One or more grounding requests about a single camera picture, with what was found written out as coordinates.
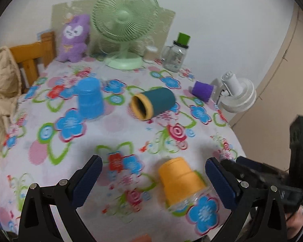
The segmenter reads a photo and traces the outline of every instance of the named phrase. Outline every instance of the white fan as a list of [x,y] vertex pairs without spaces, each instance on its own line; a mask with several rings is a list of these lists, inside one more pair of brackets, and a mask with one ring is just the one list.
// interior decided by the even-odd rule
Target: white fan
[[256,100],[254,84],[246,78],[238,78],[229,71],[222,77],[221,81],[226,88],[222,94],[221,103],[229,113],[239,113],[248,110]]

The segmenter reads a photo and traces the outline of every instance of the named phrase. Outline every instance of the fan stand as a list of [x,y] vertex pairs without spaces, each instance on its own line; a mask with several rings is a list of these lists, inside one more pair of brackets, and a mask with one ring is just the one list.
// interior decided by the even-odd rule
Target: fan stand
[[129,43],[120,44],[120,52],[111,53],[106,57],[107,66],[119,70],[133,70],[142,67],[142,57],[128,51]]

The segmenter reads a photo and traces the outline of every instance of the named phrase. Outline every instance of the green electric fan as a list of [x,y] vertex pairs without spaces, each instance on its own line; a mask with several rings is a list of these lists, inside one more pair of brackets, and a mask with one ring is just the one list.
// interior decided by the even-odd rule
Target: green electric fan
[[93,26],[109,41],[120,43],[120,51],[109,54],[107,66],[132,70],[142,58],[128,51],[129,42],[152,30],[157,20],[157,0],[97,0],[92,12]]

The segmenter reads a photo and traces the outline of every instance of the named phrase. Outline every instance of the fan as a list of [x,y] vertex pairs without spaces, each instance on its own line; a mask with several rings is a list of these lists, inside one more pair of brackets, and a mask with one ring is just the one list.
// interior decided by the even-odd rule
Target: fan
[[246,79],[237,79],[236,75],[229,71],[222,77],[221,81],[227,89],[223,93],[222,106],[229,113],[239,113],[248,110],[256,100],[254,84]]
[[157,20],[157,0],[97,0],[92,12],[93,26],[109,41],[120,43],[120,52],[110,54],[108,66],[132,70],[142,58],[128,52],[129,42],[146,35]]

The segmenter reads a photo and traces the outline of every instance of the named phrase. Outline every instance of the fan base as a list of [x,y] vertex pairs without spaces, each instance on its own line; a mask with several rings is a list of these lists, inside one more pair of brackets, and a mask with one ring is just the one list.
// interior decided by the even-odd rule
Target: fan base
[[107,66],[114,69],[120,70],[133,70],[141,68],[143,61],[142,57],[136,55],[135,53],[128,52],[126,58],[119,58],[119,56],[110,55],[105,59]]

